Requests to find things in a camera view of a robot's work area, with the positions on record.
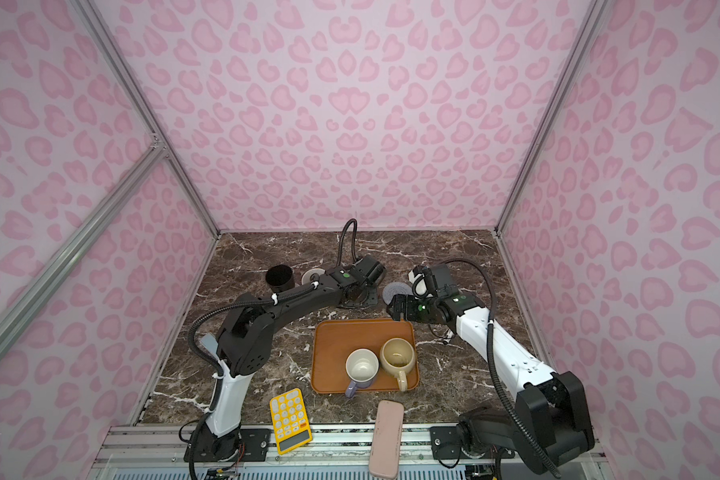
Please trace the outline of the light blue woven coaster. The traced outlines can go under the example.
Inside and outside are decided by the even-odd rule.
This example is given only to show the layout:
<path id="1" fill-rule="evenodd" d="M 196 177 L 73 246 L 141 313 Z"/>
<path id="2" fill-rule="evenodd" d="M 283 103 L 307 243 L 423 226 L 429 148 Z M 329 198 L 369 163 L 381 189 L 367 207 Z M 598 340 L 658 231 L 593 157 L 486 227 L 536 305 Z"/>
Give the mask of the light blue woven coaster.
<path id="1" fill-rule="evenodd" d="M 396 295 L 411 295 L 411 285 L 404 282 L 391 282 L 382 290 L 382 299 L 386 305 L 393 302 Z"/>

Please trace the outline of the white speckled mug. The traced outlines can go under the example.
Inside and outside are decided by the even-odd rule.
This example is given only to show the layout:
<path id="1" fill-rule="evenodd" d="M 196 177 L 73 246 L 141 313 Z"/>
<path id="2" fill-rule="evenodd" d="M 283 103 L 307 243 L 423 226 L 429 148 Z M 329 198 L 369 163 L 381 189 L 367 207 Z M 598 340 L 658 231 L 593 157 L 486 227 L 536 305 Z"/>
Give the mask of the white speckled mug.
<path id="1" fill-rule="evenodd" d="M 325 274 L 325 270 L 322 268 L 311 268 L 307 270 L 301 277 L 302 285 L 311 285 L 318 283 L 320 277 Z"/>

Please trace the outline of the beige glazed mug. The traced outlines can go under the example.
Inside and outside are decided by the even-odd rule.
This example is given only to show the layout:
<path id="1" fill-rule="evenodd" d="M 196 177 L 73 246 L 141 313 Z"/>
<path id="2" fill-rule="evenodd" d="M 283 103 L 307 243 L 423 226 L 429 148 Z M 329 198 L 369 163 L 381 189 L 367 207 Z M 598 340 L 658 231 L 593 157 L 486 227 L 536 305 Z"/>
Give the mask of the beige glazed mug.
<path id="1" fill-rule="evenodd" d="M 416 364 L 413 345 L 403 338 L 391 338 L 380 350 L 380 361 L 384 371 L 396 381 L 398 389 L 407 391 L 408 375 Z"/>

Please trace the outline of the purple mug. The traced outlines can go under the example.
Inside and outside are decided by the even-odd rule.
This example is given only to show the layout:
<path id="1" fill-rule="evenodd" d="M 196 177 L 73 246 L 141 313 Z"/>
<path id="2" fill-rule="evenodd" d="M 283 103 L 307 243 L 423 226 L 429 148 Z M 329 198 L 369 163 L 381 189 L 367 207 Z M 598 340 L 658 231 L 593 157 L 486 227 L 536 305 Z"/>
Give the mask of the purple mug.
<path id="1" fill-rule="evenodd" d="M 346 359 L 345 371 L 349 377 L 345 397 L 353 398 L 358 391 L 373 384 L 379 371 L 378 357 L 369 349 L 354 350 Z"/>

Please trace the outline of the black mug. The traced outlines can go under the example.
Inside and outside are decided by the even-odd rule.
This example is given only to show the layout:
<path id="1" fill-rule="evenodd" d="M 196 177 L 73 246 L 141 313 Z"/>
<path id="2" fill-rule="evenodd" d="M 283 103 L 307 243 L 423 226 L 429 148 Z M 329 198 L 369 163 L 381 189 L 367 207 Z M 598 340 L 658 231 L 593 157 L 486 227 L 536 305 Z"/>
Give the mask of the black mug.
<path id="1" fill-rule="evenodd" d="M 265 273 L 265 281 L 273 293 L 280 294 L 296 286 L 293 269 L 285 264 L 275 265 Z"/>

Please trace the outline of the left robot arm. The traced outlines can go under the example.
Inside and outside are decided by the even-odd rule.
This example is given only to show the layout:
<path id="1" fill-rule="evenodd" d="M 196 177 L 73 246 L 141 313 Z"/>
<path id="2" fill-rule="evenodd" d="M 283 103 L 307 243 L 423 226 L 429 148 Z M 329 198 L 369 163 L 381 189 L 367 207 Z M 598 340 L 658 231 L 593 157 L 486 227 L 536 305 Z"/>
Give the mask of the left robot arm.
<path id="1" fill-rule="evenodd" d="M 228 316 L 215 336 L 215 351 L 190 340 L 197 355 L 214 367 L 216 385 L 205 420 L 210 433 L 222 438 L 240 428 L 251 378 L 269 360 L 275 333 L 326 307 L 376 304 L 378 285 L 385 274 L 382 265 L 361 261 L 331 268 L 304 285 L 268 298 L 247 297 L 222 308 Z"/>

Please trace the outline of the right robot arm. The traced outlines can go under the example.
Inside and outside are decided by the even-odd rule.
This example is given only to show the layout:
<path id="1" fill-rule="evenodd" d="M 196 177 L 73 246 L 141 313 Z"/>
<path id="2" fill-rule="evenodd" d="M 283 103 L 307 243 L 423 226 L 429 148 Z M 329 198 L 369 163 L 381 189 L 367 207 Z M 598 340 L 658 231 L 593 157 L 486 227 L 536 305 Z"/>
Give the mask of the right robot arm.
<path id="1" fill-rule="evenodd" d="M 394 320 L 444 324 L 488 363 L 502 414 L 481 407 L 460 415 L 455 441 L 434 450 L 436 458 L 461 454 L 483 457 L 507 451 L 519 455 L 535 474 L 560 475 L 560 466 L 594 447 L 582 382 L 558 373 L 532 355 L 471 294 L 443 299 L 397 294 L 387 311 Z"/>

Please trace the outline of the orange plastic tray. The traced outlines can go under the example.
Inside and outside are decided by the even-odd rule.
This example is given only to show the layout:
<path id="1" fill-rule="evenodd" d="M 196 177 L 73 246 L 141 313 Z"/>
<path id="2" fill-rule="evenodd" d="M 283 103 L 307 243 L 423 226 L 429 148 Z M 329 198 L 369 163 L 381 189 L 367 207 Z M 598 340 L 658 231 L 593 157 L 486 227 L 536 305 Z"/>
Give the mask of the orange plastic tray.
<path id="1" fill-rule="evenodd" d="M 345 364 L 358 349 L 371 350 L 381 359 L 384 343 L 402 338 L 415 344 L 410 322 L 391 319 L 336 320 L 320 323 L 315 330 L 311 386 L 318 394 L 344 394 L 350 383 Z"/>

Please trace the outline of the yellow calculator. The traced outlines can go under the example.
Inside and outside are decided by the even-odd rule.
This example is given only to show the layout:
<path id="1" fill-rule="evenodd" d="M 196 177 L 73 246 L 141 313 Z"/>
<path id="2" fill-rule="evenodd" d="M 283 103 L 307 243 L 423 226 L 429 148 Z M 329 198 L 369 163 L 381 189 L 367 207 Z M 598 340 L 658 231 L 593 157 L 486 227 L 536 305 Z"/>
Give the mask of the yellow calculator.
<path id="1" fill-rule="evenodd" d="M 289 453 L 312 441 L 312 430 L 300 388 L 273 397 L 269 407 L 279 454 Z"/>

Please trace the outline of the pink rectangular case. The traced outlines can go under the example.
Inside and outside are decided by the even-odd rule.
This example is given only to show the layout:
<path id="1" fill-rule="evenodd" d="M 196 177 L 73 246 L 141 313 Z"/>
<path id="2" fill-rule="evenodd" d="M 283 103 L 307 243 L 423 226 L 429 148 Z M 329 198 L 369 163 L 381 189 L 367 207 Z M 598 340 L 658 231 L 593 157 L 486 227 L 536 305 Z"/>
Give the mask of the pink rectangular case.
<path id="1" fill-rule="evenodd" d="M 404 407 L 398 402 L 379 402 L 369 457 L 369 472 L 380 479 L 396 479 L 399 473 Z"/>

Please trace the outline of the grey remote device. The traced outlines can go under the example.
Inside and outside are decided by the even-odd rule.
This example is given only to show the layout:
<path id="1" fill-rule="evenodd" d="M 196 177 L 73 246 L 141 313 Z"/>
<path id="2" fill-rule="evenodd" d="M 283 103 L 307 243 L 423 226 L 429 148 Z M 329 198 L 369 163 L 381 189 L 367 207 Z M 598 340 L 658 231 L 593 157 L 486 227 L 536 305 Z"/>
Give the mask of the grey remote device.
<path id="1" fill-rule="evenodd" d="M 210 334 L 210 333 L 204 334 L 200 338 L 199 343 L 202 346 L 202 348 L 205 351 L 207 351 L 213 358 L 215 358 L 216 360 L 219 359 L 218 354 L 217 354 L 218 343 L 213 334 Z"/>

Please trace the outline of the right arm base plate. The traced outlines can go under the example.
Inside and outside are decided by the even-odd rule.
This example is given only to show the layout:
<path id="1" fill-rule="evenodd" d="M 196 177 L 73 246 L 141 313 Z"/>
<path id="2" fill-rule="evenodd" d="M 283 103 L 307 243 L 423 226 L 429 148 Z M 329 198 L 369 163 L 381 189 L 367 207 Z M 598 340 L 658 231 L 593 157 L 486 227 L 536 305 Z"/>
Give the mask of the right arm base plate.
<path id="1" fill-rule="evenodd" d="M 433 426 L 429 428 L 432 456 L 436 460 L 487 460 L 501 454 L 502 459 L 512 459 L 515 452 L 505 447 L 489 445 L 477 440 L 461 424 Z"/>

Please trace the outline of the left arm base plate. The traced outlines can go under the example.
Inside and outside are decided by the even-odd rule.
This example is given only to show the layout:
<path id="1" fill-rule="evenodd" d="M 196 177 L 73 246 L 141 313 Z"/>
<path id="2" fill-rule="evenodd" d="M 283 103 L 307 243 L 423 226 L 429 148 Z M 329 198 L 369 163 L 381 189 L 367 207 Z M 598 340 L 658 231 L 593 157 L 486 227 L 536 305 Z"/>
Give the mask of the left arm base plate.
<path id="1" fill-rule="evenodd" d="M 185 462 L 263 462 L 271 431 L 266 428 L 236 428 L 223 436 L 214 435 L 203 424 L 192 433 L 184 454 Z"/>

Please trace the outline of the aluminium front rail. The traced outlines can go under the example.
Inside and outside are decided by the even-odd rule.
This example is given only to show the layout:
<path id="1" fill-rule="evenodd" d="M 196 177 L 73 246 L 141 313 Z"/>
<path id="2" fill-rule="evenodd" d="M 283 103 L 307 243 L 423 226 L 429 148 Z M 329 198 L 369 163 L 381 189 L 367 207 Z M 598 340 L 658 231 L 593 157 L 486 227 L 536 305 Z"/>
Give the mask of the aluminium front rail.
<path id="1" fill-rule="evenodd" d="M 436 460 L 430 424 L 406 424 L 400 447 L 400 479 L 488 479 L 493 460 L 487 456 Z M 279 454 L 268 439 L 261 461 L 226 460 L 199 463 L 203 479 L 371 479 L 371 424 L 315 424 L 313 441 Z M 183 460 L 186 444 L 177 426 L 138 425 L 112 429 L 88 474 L 90 479 L 188 479 Z"/>

